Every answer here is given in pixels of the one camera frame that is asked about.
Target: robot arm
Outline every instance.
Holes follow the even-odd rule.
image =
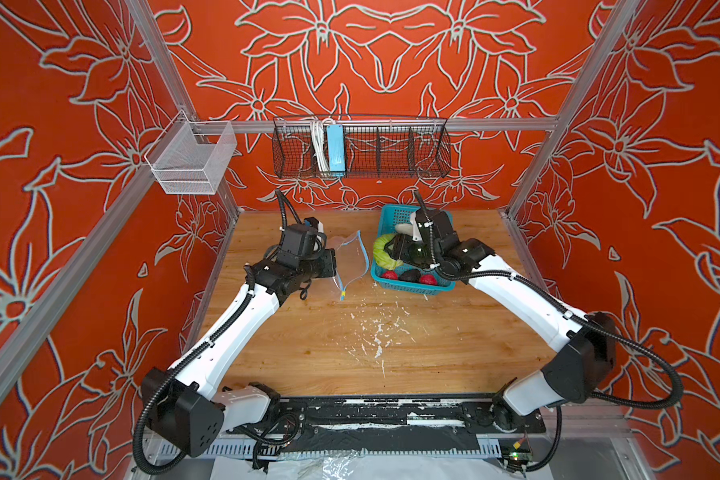
[[[167,471],[184,455],[203,453],[221,430],[259,422],[270,410],[275,414],[278,395],[264,386],[217,390],[253,333],[292,293],[301,291],[304,300],[312,279],[336,274],[336,253],[325,248],[326,235],[317,219],[285,226],[283,211],[283,225],[279,245],[257,264],[246,264],[246,284],[210,330],[168,370],[153,368],[142,381],[144,410],[133,447],[144,472]],[[164,466],[149,463],[141,445],[145,426],[182,453]]]
[[[557,353],[542,369],[519,381],[512,380],[494,396],[496,427],[512,432],[536,408],[584,402],[613,369],[613,338],[585,329],[573,320],[576,316],[615,332],[611,318],[603,313],[588,316],[562,300],[540,295],[489,246],[474,238],[461,241],[443,211],[424,210],[422,206],[412,214],[411,223],[413,235],[399,234],[385,248],[392,258],[419,268],[437,269],[446,278],[462,280],[489,294]],[[422,249],[434,253],[430,255],[432,260],[412,254]]]

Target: black cable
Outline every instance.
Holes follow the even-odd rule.
[[[253,288],[256,285],[256,276],[253,273],[253,268],[251,268],[250,265],[245,265],[243,268],[246,270],[246,283],[248,284],[248,291],[253,292]],[[234,321],[238,319],[238,317],[240,317],[242,312],[244,312],[245,309],[248,308],[248,304],[251,302],[252,297],[253,295],[246,294],[246,298],[243,299],[242,303],[240,303],[240,306],[237,307],[237,310],[235,310],[232,316],[226,322],[224,322],[217,331],[215,331],[209,336],[212,342],[218,340],[219,337],[228,328],[230,328],[230,325],[233,324]],[[139,469],[147,475],[161,475],[165,472],[168,472],[173,467],[175,467],[176,464],[181,462],[182,459],[186,456],[184,452],[179,452],[179,455],[175,456],[174,459],[170,462],[163,465],[154,465],[146,459],[146,456],[144,456],[144,428],[146,427],[146,421],[149,419],[150,414],[155,408],[155,405],[157,405],[157,403],[163,399],[164,395],[166,394],[166,390],[170,386],[173,379],[175,379],[176,376],[179,375],[179,372],[184,370],[184,368],[189,365],[192,360],[196,359],[202,352],[204,352],[209,347],[210,343],[208,343],[208,341],[204,341],[198,346],[196,346],[194,349],[192,349],[190,354],[187,355],[184,360],[179,362],[179,365],[177,365],[173,369],[168,370],[168,375],[166,376],[166,379],[163,380],[163,383],[161,383],[157,390],[155,390],[152,397],[144,403],[144,408],[142,409],[141,415],[136,422],[136,427],[134,428],[134,439],[131,443],[131,449],[134,452],[134,462],[136,463],[136,466],[139,467]]]
[[[422,212],[424,213],[424,218],[427,219],[427,228],[429,230],[429,253],[432,256],[432,264],[437,265],[440,262],[435,257],[434,253],[434,234],[432,229],[432,219],[429,217],[429,212],[427,209],[426,204],[424,203],[424,199],[418,192],[418,190],[414,191],[414,196],[416,197],[416,200],[418,201],[419,205],[422,208]],[[479,278],[481,276],[503,276],[507,278],[511,278],[515,281],[518,281],[522,283],[523,285],[526,285],[528,288],[530,288],[533,292],[537,293],[541,298],[545,299],[549,304],[551,304],[558,312],[561,314],[569,313],[568,307],[563,305],[557,298],[547,293],[544,289],[536,285],[535,283],[531,282],[527,278],[521,275],[512,275],[512,273],[507,272],[506,270],[483,270],[480,272],[472,272],[471,274],[467,275],[450,275],[446,272],[443,272],[440,267],[436,267],[435,270],[438,272],[440,276],[442,276],[446,280],[450,281],[458,281],[458,280],[468,280],[471,278]],[[680,399],[682,398],[683,393],[683,386],[682,386],[682,379],[680,378],[680,375],[675,371],[674,368],[672,368],[672,365],[667,361],[658,356],[653,352],[653,350],[645,348],[643,345],[639,344],[638,342],[634,342],[633,340],[627,339],[621,335],[615,334],[613,332],[609,332],[608,330],[605,330],[600,325],[596,324],[595,322],[588,322],[585,319],[579,317],[576,314],[573,314],[570,312],[570,319],[581,325],[583,328],[590,329],[592,331],[598,332],[601,335],[605,335],[609,338],[614,339],[615,341],[621,343],[624,346],[627,346],[631,348],[632,350],[635,350],[642,355],[648,357],[650,360],[655,362],[661,369],[664,371],[664,373],[667,374],[667,376],[670,378],[670,381],[672,382],[672,388],[670,390],[670,394],[665,397],[661,398],[659,400],[654,400],[652,402],[641,402],[637,400],[632,400],[630,398],[619,398],[615,396],[608,395],[606,393],[602,392],[592,392],[590,396],[593,398],[599,398],[601,400],[606,400],[607,402],[615,403],[617,405],[627,406],[631,408],[642,408],[645,410],[661,410],[663,408],[671,407],[672,405],[678,403]]]
[[[278,425],[280,424],[280,422],[282,422],[283,420],[289,420],[291,423],[293,423],[293,425],[296,427],[296,428],[294,428],[293,433],[290,434],[290,436],[288,434],[285,434],[280,439],[267,438],[266,436],[268,436],[269,434],[274,432],[276,430],[276,428],[278,427]],[[262,465],[259,464],[259,454],[261,453],[262,447],[264,445],[266,445],[266,446],[284,446],[284,445],[292,442],[293,439],[298,436],[298,433],[300,432],[300,430],[301,430],[301,424],[299,423],[298,417],[296,416],[296,414],[294,412],[286,412],[286,413],[283,413],[282,415],[280,415],[280,417],[278,417],[272,423],[272,425],[267,430],[265,430],[261,435],[254,432],[252,429],[244,427],[244,426],[235,427],[232,430],[232,432],[243,434],[245,436],[248,436],[248,437],[256,440],[256,444],[253,446],[252,456],[253,456],[253,469],[258,470],[262,467]]]
[[[291,215],[293,215],[294,220],[296,220],[296,222],[297,222],[298,224],[300,224],[300,223],[302,222],[302,219],[300,219],[300,218],[298,217],[298,213],[296,212],[296,208],[294,208],[293,205],[291,205],[291,201],[288,200],[288,198],[287,198],[285,195],[283,195],[283,193],[282,193],[280,190],[275,190],[275,195],[276,195],[278,198],[282,198],[283,201],[286,202],[286,206],[288,206],[288,210],[291,211]]]
[[[541,470],[545,466],[547,466],[547,463],[550,462],[552,457],[557,451],[557,447],[560,446],[560,432],[563,430],[563,412],[560,410],[560,406],[555,407],[555,415],[557,416],[557,428],[554,432],[554,438],[552,438],[552,446],[550,447],[550,450],[547,452],[547,455],[544,456],[544,458],[541,459],[540,462],[536,462],[532,466],[527,466],[525,469],[517,466],[513,466],[510,464],[507,464],[505,467],[510,472],[522,472],[525,470],[526,472],[536,472],[537,470]]]
[[[277,245],[270,246],[264,253],[264,258],[272,260],[277,255],[277,251],[282,245],[282,241],[286,238],[286,228],[288,227],[288,216],[286,215],[286,198],[280,190],[275,190],[280,195],[276,195],[278,206],[280,206],[280,241]]]

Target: white plastic sheet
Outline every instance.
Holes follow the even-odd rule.
[[[334,457],[272,462],[269,475],[253,471],[250,462],[219,457],[211,480],[509,480],[509,475],[482,460],[425,456]],[[549,467],[529,473],[529,480],[554,480]]]

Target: wire mesh basket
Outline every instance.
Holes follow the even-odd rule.
[[[214,124],[218,135],[195,133],[198,124]],[[237,147],[229,121],[196,122],[180,111],[144,156],[167,194],[212,195]]]
[[[343,126],[344,169],[318,166],[312,123]],[[272,158],[278,178],[439,178],[451,171],[445,118],[314,115],[274,119]],[[328,142],[323,129],[323,154]]]

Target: white mesh basket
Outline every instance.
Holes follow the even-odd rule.
[[[153,148],[145,157],[152,173],[167,194],[212,195],[219,187],[221,178],[230,164],[237,147],[237,137],[229,121],[219,124],[220,135],[194,133],[192,127],[199,123],[186,118],[184,112],[173,119],[160,139],[173,134],[164,148]]]

